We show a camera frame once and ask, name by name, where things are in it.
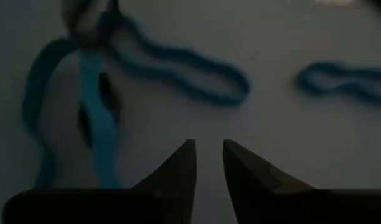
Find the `gray surface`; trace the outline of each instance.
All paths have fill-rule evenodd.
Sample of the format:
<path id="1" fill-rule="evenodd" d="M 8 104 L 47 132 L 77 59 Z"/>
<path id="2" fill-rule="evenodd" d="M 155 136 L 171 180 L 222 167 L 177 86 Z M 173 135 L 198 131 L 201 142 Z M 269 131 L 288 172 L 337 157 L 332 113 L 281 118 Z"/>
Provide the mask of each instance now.
<path id="1" fill-rule="evenodd" d="M 117 158 L 125 187 L 193 138 L 193 222 L 236 223 L 222 162 L 222 140 L 230 138 L 315 187 L 381 188 L 381 109 L 345 97 L 310 99 L 291 86 L 295 72 L 320 58 L 381 65 L 375 11 L 308 0 L 137 0 L 121 7 L 151 37 L 231 61 L 253 83 L 241 108 L 215 108 L 106 63 L 125 103 Z M 0 211 L 31 186 L 39 167 L 37 146 L 20 122 L 22 93 L 38 51 L 64 32 L 58 1 L 0 1 Z M 59 152 L 57 187 L 98 185 L 76 129 L 78 90 L 72 56 L 50 83 L 41 122 Z"/>

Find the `blue cord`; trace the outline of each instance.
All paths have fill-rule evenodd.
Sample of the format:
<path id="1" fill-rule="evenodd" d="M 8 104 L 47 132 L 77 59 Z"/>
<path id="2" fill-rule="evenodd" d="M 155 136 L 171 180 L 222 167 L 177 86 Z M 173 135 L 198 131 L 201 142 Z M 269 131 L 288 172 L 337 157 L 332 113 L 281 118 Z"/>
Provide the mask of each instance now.
<path id="1" fill-rule="evenodd" d="M 35 189 L 50 187 L 55 175 L 55 153 L 45 143 L 38 129 L 47 82 L 61 59 L 75 50 L 76 46 L 68 39 L 61 38 L 51 41 L 37 56 L 27 77 L 22 120 L 29 134 L 39 143 L 42 157 L 41 168 L 33 186 Z"/>
<path id="2" fill-rule="evenodd" d="M 81 101 L 90 119 L 93 163 L 101 187 L 118 189 L 121 184 L 115 169 L 116 126 L 115 121 L 102 102 L 99 75 L 101 58 L 95 50 L 80 51 Z"/>
<path id="3" fill-rule="evenodd" d="M 228 95 L 202 88 L 195 83 L 187 81 L 185 76 L 174 70 L 141 65 L 140 63 L 133 62 L 125 57 L 124 54 L 120 54 L 116 51 L 109 43 L 105 43 L 106 45 L 104 47 L 108 48 L 111 56 L 120 63 L 123 69 L 131 72 L 131 74 L 171 83 L 186 92 L 189 96 L 195 96 L 216 105 L 237 106 L 243 103 L 249 94 L 250 84 L 236 68 L 226 63 L 211 61 L 190 50 L 158 46 L 143 35 L 135 22 L 129 17 L 121 15 L 118 10 L 102 14 L 98 26 L 102 40 L 106 39 L 103 34 L 112 31 L 117 23 L 124 26 L 127 31 L 136 38 L 141 48 L 147 54 L 160 59 L 189 63 L 206 72 L 219 73 L 223 78 L 233 80 L 240 87 L 240 93 Z M 22 118 L 27 126 L 28 132 L 39 143 L 42 149 L 42 162 L 37 180 L 34 184 L 35 189 L 49 188 L 55 175 L 55 153 L 45 143 L 38 129 L 41 105 L 47 82 L 61 59 L 76 50 L 77 46 L 71 40 L 61 38 L 51 41 L 37 56 L 32 64 L 27 79 L 22 106 Z M 111 114 L 103 105 L 99 92 L 99 75 L 101 73 L 100 54 L 95 50 L 88 49 L 82 50 L 79 53 L 79 57 L 82 87 L 81 101 L 90 118 L 95 172 L 100 178 L 101 187 L 117 189 L 120 188 L 121 185 L 114 162 L 116 127 Z"/>
<path id="4" fill-rule="evenodd" d="M 136 62 L 110 45 L 109 52 L 111 53 L 111 56 L 118 61 L 122 69 L 126 70 L 129 74 L 167 82 L 185 92 L 188 96 L 196 97 L 215 105 L 238 106 L 245 101 L 250 93 L 249 81 L 237 68 L 227 63 L 214 62 L 213 60 L 209 60 L 191 50 L 160 46 L 149 40 L 142 33 L 134 20 L 122 15 L 120 12 L 113 11 L 103 13 L 100 20 L 101 30 L 104 30 L 104 27 L 107 27 L 109 24 L 114 24 L 117 21 L 118 25 L 125 29 L 125 33 L 132 35 L 141 49 L 150 56 L 162 60 L 186 63 L 205 72 L 217 73 L 222 78 L 231 80 L 234 84 L 238 85 L 240 93 L 225 94 L 208 88 L 203 88 L 196 83 L 190 82 L 185 75 L 175 70 Z"/>
<path id="5" fill-rule="evenodd" d="M 325 88 L 313 81 L 313 75 L 323 73 L 330 77 L 361 78 L 381 83 L 381 70 L 376 68 L 349 68 L 340 63 L 316 62 L 302 69 L 297 77 L 297 87 L 313 96 L 345 93 L 368 103 L 381 104 L 381 93 L 363 82 L 347 82 L 333 88 Z"/>

